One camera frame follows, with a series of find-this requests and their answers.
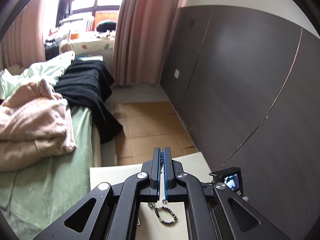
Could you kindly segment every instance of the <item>curtain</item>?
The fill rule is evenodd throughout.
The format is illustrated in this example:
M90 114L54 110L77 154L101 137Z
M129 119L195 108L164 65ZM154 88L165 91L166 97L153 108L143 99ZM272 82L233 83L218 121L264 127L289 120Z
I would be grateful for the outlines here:
M31 0L5 34L0 48L4 67L21 69L45 61L42 21L45 0Z
M122 1L111 65L116 85L160 81L178 1Z

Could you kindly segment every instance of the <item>wall outlet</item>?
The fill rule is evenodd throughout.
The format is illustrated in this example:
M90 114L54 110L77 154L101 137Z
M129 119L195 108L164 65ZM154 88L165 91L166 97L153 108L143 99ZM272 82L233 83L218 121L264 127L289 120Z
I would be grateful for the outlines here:
M179 71L178 69L176 69L176 71L175 71L175 73L174 73L174 77L175 77L176 79L178 79L179 74L180 74L180 71Z

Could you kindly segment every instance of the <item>black blanket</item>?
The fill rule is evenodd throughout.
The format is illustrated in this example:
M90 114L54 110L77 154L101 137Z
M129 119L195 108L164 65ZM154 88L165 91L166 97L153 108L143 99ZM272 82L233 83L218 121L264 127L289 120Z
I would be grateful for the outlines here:
M123 129L104 104L112 94L110 85L113 83L114 79L102 61L75 60L54 87L54 91L61 94L70 106L91 109L101 143L110 141Z

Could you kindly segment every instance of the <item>white table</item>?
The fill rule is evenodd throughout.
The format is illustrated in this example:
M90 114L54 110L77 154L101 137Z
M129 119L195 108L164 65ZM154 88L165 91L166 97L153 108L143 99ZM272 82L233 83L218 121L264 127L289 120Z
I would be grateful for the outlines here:
M183 170L196 176L201 182L212 180L209 176L209 166L201 152L174 158L182 163ZM90 168L90 187L95 188L101 182L109 182L115 185L124 182L125 179L141 171L142 164L111 166L111 167L94 167ZM156 206L162 206L161 200L164 199L163 173L161 174L160 201ZM168 203L168 206L176 215L177 222L172 226L160 224L154 210L150 209L147 203L140 205L140 226L137 227L136 240L163 240L179 239L188 240L188 231L186 223L186 214L183 203ZM172 216L167 212L159 212L161 218L165 221L171 221Z

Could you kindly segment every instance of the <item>silver screw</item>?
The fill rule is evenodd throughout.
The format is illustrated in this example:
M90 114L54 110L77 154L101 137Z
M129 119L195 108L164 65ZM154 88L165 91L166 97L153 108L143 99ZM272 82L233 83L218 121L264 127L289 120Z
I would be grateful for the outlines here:
M178 173L178 178L180 178L180 179L183 179L183 178L185 178L185 177L187 177L187 176L188 176L188 174L185 173L185 172L179 172L179 173Z
M144 178L146 178L148 176L148 174L146 174L145 172L139 172L138 174L137 174L137 177L139 178L139 179L144 179Z
M109 188L109 184L106 182L102 182L98 185L98 189L100 190L107 190Z
M224 190L226 188L226 184L222 183L222 182L218 182L216 184L216 188L219 190Z

